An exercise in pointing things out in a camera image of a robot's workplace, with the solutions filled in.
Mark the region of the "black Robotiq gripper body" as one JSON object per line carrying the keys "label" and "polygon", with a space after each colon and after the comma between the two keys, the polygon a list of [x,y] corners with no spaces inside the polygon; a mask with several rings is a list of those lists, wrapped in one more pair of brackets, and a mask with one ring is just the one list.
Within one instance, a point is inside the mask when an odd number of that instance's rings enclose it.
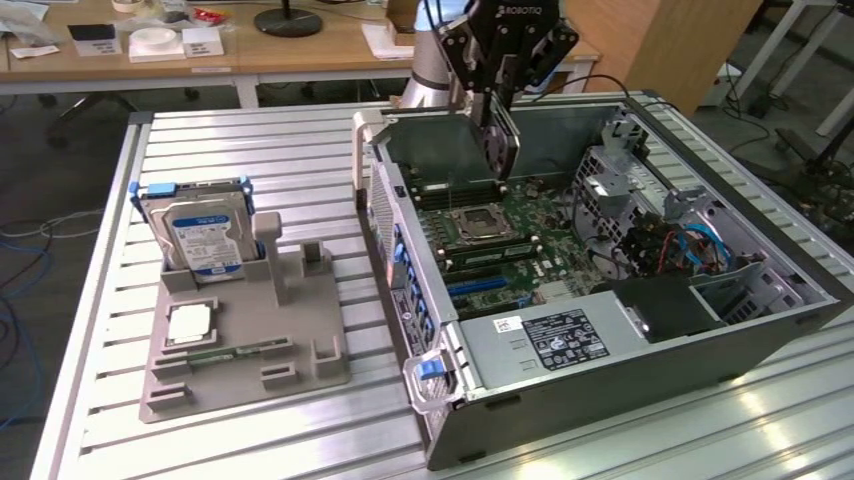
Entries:
{"label": "black Robotiq gripper body", "polygon": [[469,1],[465,19],[497,21],[495,40],[499,56],[516,49],[524,25],[552,26],[555,22],[565,22],[557,1]]}

